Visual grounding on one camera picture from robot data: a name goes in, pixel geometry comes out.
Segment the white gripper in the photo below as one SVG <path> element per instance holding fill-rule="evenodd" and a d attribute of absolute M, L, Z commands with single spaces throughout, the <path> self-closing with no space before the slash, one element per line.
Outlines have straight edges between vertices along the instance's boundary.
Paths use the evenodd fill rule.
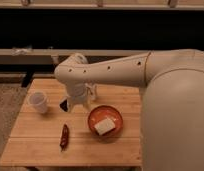
<path fill-rule="evenodd" d="M 88 108 L 88 92 L 85 84 L 68 84 L 67 90 L 67 107 L 72 111 L 76 105 L 82 104 L 84 108 Z"/>

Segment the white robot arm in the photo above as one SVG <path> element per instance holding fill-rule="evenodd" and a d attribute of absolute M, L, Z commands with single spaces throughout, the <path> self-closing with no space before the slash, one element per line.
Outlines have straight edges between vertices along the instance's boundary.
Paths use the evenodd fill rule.
<path fill-rule="evenodd" d="M 204 171 L 204 51 L 148 51 L 90 64 L 75 53 L 55 68 L 68 105 L 86 101 L 89 84 L 143 90 L 142 171 Z"/>

